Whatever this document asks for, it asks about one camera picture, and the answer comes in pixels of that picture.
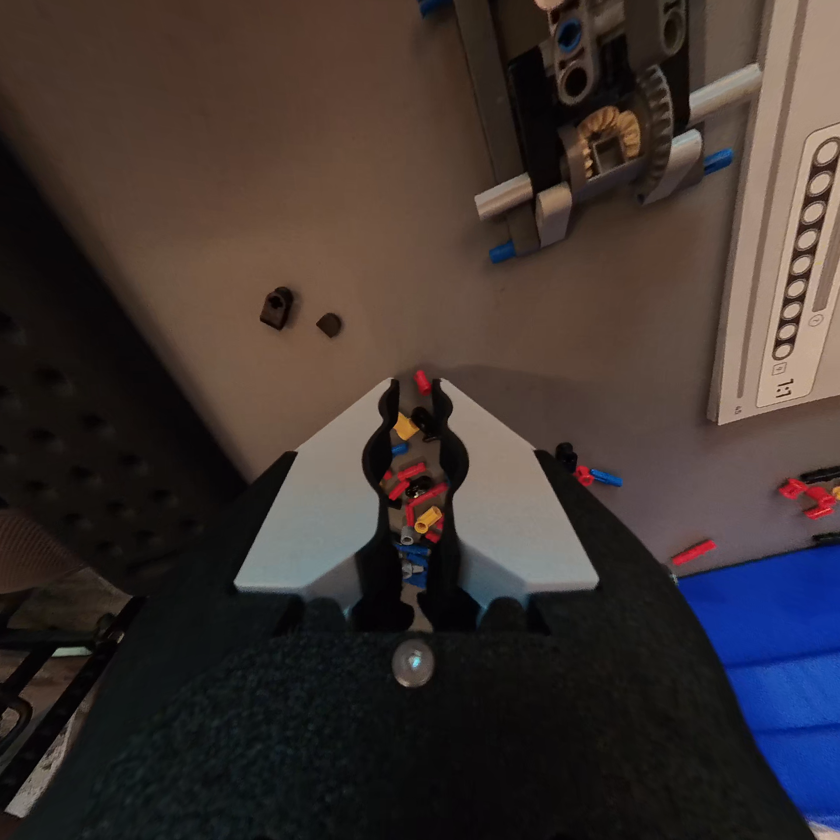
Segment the black lego piece with hole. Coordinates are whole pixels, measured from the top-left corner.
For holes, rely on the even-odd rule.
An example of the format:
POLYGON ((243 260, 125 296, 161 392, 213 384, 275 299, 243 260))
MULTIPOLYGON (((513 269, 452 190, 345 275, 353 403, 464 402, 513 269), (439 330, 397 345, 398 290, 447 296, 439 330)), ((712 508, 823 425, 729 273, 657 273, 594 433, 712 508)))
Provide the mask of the black lego piece with hole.
POLYGON ((281 331, 287 326, 294 306, 295 296, 291 289, 277 287, 266 295, 259 320, 274 330, 281 331))

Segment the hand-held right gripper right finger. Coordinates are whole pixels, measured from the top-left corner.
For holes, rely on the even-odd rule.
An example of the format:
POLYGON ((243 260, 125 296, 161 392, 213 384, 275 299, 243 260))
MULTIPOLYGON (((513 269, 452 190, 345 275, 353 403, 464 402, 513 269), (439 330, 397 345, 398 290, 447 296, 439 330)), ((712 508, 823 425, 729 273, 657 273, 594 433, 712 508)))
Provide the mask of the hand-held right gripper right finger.
POLYGON ((446 379, 432 386, 444 530, 429 561, 429 621, 476 624, 497 599, 592 592, 599 575, 536 449, 446 379))

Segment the partly built lego chassis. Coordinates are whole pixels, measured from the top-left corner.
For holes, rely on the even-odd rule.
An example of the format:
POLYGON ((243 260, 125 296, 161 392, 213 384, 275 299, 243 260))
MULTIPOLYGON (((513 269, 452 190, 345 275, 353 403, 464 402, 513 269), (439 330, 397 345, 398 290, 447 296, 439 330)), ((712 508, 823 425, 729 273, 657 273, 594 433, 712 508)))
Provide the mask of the partly built lego chassis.
POLYGON ((573 210, 620 188, 642 206, 728 167, 704 123, 761 90, 753 62, 691 89, 702 2, 418 2, 452 7, 497 184, 475 196, 502 220, 498 265, 566 239, 573 210))

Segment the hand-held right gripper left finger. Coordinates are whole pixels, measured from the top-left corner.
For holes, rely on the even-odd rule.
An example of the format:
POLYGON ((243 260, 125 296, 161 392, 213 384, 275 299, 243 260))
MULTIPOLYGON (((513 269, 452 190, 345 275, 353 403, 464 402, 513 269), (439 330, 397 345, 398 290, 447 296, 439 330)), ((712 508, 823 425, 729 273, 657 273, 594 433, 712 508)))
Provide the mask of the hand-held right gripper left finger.
POLYGON ((247 594, 397 603, 402 578, 380 480, 400 402, 388 378, 295 451, 235 579, 247 594))

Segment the black perforated panel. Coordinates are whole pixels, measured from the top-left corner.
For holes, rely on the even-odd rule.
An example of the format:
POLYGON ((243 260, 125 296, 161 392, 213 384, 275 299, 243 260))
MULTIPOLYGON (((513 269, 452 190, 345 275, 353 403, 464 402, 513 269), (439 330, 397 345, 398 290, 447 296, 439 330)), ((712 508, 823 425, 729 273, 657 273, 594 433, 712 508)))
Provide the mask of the black perforated panel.
POLYGON ((2 138, 2 501, 147 595, 245 479, 2 138))

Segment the blue plastic bin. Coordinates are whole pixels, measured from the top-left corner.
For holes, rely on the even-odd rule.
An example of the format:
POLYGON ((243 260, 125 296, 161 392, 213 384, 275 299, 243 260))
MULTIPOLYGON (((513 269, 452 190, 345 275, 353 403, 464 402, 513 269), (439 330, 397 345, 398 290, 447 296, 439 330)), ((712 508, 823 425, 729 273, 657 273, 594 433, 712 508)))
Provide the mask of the blue plastic bin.
POLYGON ((839 828, 839 548, 684 576, 764 758, 810 823, 839 828))

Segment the open instruction booklet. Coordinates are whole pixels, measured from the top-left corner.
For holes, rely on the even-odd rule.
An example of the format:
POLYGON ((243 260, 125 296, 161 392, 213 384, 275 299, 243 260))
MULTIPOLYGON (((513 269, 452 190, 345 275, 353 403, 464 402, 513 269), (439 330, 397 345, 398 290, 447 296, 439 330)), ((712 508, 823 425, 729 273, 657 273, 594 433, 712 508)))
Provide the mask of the open instruction booklet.
POLYGON ((708 406, 732 424, 839 393, 839 2, 768 2, 708 406))

